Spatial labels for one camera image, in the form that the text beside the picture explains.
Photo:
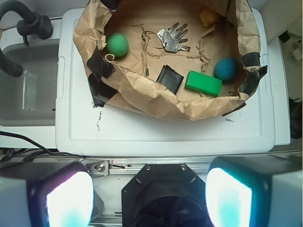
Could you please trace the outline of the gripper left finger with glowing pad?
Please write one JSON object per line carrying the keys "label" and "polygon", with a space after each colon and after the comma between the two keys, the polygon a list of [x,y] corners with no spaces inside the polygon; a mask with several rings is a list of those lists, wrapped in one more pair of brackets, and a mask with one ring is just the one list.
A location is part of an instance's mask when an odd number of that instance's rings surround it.
{"label": "gripper left finger with glowing pad", "polygon": [[2,162],[2,227],[87,227],[93,180],[80,162]]}

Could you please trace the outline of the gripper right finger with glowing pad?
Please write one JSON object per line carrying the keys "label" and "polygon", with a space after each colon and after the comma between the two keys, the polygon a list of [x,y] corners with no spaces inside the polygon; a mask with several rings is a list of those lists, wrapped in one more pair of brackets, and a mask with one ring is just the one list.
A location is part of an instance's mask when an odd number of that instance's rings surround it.
{"label": "gripper right finger with glowing pad", "polygon": [[302,156],[216,157],[205,199],[216,227],[301,227]]}

